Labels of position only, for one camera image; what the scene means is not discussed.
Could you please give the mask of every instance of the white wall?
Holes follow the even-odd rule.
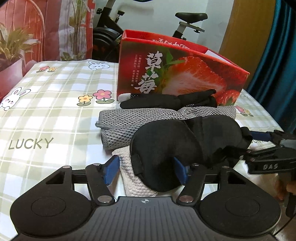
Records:
[[[206,13],[197,43],[219,52],[229,22],[234,0],[208,0]]]
[[[107,0],[96,0],[96,10],[103,8]],[[172,36],[180,20],[175,17],[177,12],[205,12],[208,0],[154,0],[139,3],[132,0],[116,0],[110,16],[115,19],[118,10],[125,14],[119,19],[122,29],[133,29]],[[95,15],[94,26],[97,25],[99,15]],[[196,43],[198,33],[186,28],[183,37]]]

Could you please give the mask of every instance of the checkered tablecloth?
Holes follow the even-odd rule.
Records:
[[[101,110],[115,107],[117,72],[118,64],[92,60],[40,62],[9,93],[19,97],[4,99],[0,107],[1,240],[16,235],[9,210],[17,197],[61,166],[83,169],[109,159],[111,152],[103,149],[95,122]],[[280,129],[246,91],[236,106],[241,126],[259,131]],[[251,144],[252,149],[271,146],[267,142]],[[236,170],[249,177],[243,161]],[[85,186],[75,189],[87,196]],[[207,185],[204,196],[215,189],[215,185]],[[115,197],[125,195],[120,174],[111,191]]]

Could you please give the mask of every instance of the cartoon rabbit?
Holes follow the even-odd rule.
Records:
[[[21,92],[21,90],[21,87],[13,90],[11,95],[6,96],[6,98],[2,100],[2,102],[0,103],[0,107],[3,107],[4,110],[9,110],[15,105],[15,103],[19,100],[21,96],[24,96],[31,91],[30,89],[27,89]]]
[[[93,61],[89,61],[89,68],[91,70],[97,70],[97,69],[108,69],[110,66],[107,64],[108,62],[101,62],[101,63],[95,63]]]

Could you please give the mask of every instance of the blue curtain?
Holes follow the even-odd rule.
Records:
[[[261,61],[247,91],[284,131],[296,129],[296,14],[276,0],[274,20]]]

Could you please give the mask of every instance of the folded gray cloth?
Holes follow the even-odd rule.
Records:
[[[101,140],[105,149],[114,150],[130,145],[133,134],[143,125],[157,120],[187,120],[197,116],[236,116],[234,106],[183,107],[178,111],[159,108],[103,110],[96,127],[101,128]]]

